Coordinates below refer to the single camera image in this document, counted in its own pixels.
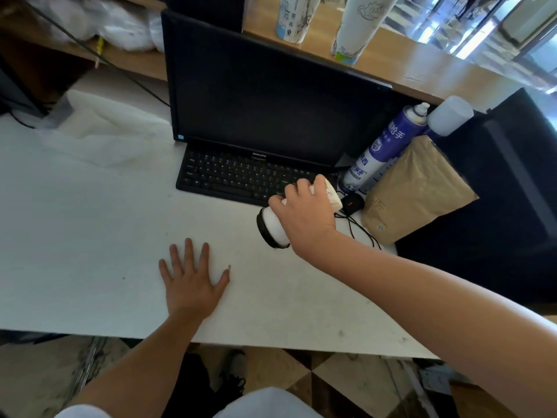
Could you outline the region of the person's left hand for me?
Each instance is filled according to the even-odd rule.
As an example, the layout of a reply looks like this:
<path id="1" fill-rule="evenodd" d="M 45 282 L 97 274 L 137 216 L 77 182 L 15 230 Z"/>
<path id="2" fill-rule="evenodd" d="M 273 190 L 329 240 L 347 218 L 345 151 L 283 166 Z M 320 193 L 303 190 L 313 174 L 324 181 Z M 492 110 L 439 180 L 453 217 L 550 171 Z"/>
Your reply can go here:
<path id="1" fill-rule="evenodd" d="M 169 316 L 185 313 L 201 322 L 213 314 L 225 291 L 215 291 L 209 274 L 210 247 L 202 245 L 199 258 L 196 260 L 195 274 L 184 274 L 184 252 L 180 255 L 178 247 L 169 247 L 169 271 L 173 282 L 165 288 L 165 300 Z"/>

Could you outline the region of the person's right hand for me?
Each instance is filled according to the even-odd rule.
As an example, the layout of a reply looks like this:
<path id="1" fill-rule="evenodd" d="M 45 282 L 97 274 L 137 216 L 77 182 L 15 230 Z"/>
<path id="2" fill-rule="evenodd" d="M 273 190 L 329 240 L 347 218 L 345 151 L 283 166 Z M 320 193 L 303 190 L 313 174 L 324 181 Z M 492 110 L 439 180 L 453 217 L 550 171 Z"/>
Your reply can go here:
<path id="1" fill-rule="evenodd" d="M 286 186 L 285 212 L 277 217 L 296 255 L 321 267 L 325 256 L 335 251 L 340 234 L 326 194 L 325 177 L 317 175 L 312 186 L 313 193 L 307 179 Z"/>

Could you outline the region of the black keyboard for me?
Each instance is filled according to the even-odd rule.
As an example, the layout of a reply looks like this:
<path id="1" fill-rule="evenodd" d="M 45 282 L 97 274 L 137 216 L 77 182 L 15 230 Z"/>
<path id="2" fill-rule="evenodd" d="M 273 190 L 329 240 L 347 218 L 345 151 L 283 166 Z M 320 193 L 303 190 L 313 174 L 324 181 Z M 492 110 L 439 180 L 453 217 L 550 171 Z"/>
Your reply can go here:
<path id="1" fill-rule="evenodd" d="M 176 189 L 267 207 L 270 197 L 284 197 L 285 188 L 299 179 L 313 183 L 321 174 L 337 188 L 339 172 L 335 167 L 195 140 L 185 148 Z"/>

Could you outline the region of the black computer mouse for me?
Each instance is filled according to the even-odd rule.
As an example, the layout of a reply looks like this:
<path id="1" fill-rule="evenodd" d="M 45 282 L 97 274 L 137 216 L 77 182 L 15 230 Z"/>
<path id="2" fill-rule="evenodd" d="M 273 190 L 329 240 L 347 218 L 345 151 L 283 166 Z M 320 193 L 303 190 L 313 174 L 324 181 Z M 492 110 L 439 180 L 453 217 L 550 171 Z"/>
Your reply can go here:
<path id="1" fill-rule="evenodd" d="M 341 211 L 346 217 L 351 217 L 354 213 L 362 210 L 365 206 L 365 200 L 358 193 L 353 192 L 341 199 Z"/>

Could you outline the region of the black computer monitor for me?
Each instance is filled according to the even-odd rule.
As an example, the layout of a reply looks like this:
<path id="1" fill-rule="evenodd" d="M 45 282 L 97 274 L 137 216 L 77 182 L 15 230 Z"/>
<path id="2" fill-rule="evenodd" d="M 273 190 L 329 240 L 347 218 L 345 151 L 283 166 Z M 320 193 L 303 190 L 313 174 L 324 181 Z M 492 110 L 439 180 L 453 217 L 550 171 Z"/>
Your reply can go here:
<path id="1" fill-rule="evenodd" d="M 359 72 L 162 13 L 173 139 L 331 168 L 392 86 Z"/>

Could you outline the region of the blue and white spray can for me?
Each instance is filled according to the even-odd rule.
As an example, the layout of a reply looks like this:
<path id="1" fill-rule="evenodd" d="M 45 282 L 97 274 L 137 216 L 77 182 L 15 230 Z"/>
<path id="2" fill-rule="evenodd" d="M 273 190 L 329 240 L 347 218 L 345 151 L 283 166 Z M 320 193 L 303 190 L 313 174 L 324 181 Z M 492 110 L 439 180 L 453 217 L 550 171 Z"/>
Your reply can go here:
<path id="1" fill-rule="evenodd" d="M 423 131 L 430 104 L 406 106 L 359 156 L 339 181 L 339 189 L 350 194 L 361 189 L 380 169 L 396 157 Z"/>

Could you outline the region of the black trousers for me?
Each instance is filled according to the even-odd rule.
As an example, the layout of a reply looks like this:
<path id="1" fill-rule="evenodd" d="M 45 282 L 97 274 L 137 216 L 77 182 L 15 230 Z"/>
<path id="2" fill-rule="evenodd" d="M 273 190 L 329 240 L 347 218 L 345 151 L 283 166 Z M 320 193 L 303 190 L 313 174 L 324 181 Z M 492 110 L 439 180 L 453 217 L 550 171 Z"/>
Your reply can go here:
<path id="1" fill-rule="evenodd" d="M 197 353 L 185 353 L 178 379 L 161 418 L 212 418 L 226 407 L 210 385 L 208 370 Z"/>

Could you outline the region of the white shirt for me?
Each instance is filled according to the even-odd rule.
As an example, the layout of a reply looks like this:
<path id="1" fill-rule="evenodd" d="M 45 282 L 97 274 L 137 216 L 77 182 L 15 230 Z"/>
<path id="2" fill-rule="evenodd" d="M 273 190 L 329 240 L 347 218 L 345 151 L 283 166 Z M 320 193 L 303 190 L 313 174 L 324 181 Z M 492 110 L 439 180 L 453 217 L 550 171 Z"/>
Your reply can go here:
<path id="1" fill-rule="evenodd" d="M 63 409 L 54 418 L 113 418 L 93 405 Z M 324 418 L 298 397 L 277 387 L 250 392 L 208 418 Z"/>

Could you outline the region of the brown paper bag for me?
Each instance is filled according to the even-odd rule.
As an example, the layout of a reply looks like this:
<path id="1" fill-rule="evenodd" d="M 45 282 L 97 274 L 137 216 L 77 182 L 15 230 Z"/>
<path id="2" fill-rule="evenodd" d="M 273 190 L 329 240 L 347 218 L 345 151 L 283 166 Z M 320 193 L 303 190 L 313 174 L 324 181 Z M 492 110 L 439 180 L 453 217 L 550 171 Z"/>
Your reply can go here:
<path id="1" fill-rule="evenodd" d="M 386 246 L 478 199 L 431 138 L 422 135 L 368 191 L 361 221 Z"/>

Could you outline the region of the wooden counter shelf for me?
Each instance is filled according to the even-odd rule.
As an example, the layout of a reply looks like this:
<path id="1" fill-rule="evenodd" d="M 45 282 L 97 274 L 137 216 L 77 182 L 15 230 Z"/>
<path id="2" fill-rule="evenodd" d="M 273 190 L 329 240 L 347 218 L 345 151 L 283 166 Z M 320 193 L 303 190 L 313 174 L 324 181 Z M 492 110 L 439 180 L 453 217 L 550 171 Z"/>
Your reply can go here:
<path id="1" fill-rule="evenodd" d="M 277 43 L 280 48 L 334 63 L 330 48 L 340 24 L 341 11 L 328 5 L 319 6 L 303 42 L 287 43 L 280 40 L 275 31 L 279 2 L 242 1 L 242 30 L 261 41 Z M 95 42 L 88 42 L 92 50 L 89 52 L 75 43 L 52 41 L 16 0 L 0 0 L 0 35 L 4 34 L 69 55 L 95 59 Z M 354 69 L 389 83 L 397 92 L 431 104 L 440 104 L 450 95 L 457 95 L 477 111 L 493 108 L 519 88 L 527 87 L 527 81 L 500 75 L 385 28 L 376 32 Z"/>

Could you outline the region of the white plastic bottle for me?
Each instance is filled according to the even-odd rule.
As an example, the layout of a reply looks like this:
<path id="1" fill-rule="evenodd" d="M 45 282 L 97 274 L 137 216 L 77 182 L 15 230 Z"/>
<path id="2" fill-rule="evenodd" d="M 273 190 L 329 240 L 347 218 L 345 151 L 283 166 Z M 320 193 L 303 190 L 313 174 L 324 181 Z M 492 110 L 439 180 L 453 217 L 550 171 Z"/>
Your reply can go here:
<path id="1" fill-rule="evenodd" d="M 463 98 L 452 95 L 428 115 L 424 133 L 432 139 L 444 138 L 454 133 L 473 117 L 472 106 Z"/>

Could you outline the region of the black box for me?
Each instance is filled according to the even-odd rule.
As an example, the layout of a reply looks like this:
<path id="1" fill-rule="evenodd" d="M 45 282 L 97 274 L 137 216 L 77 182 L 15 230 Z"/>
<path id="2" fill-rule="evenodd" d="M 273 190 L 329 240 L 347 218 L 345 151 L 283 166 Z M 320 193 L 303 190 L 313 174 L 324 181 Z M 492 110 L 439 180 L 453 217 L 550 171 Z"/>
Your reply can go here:
<path id="1" fill-rule="evenodd" d="M 241 33 L 247 0 L 165 0 L 172 11 Z"/>

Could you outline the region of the black office chair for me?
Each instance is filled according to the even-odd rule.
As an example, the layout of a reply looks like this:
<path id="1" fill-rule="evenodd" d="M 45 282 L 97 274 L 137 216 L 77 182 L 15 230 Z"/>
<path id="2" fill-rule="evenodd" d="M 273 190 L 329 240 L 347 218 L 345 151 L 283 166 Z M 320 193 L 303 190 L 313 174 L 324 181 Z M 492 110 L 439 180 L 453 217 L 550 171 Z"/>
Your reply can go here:
<path id="1" fill-rule="evenodd" d="M 557 304 L 557 98 L 521 88 L 434 139 L 478 199 L 395 243 L 518 304 Z"/>

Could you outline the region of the white plastic bags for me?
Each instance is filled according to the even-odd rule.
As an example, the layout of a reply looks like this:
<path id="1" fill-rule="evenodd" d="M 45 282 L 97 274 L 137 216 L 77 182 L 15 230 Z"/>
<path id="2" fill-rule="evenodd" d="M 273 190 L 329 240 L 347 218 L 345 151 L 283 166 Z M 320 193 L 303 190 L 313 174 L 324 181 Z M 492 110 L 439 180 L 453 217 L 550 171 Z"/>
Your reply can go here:
<path id="1" fill-rule="evenodd" d="M 41 14 L 33 13 L 39 25 L 54 41 L 73 40 L 44 16 L 81 41 L 101 37 L 125 51 L 164 53 L 160 12 L 125 0 L 25 0 Z"/>

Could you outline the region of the metal table frame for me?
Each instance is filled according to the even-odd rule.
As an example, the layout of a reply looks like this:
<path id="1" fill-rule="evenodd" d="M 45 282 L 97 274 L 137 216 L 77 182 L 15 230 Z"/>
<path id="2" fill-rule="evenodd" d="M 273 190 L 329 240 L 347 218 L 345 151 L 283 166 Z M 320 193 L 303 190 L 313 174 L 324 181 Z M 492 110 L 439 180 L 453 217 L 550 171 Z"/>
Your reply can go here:
<path id="1" fill-rule="evenodd" d="M 95 362 L 98 356 L 102 353 L 108 337 L 94 336 L 90 344 L 87 347 L 86 355 L 81 363 L 81 368 L 77 377 L 75 379 L 75 384 L 73 386 L 73 391 L 71 394 L 71 399 L 80 393 L 82 389 L 86 386 L 89 376 L 94 368 Z"/>

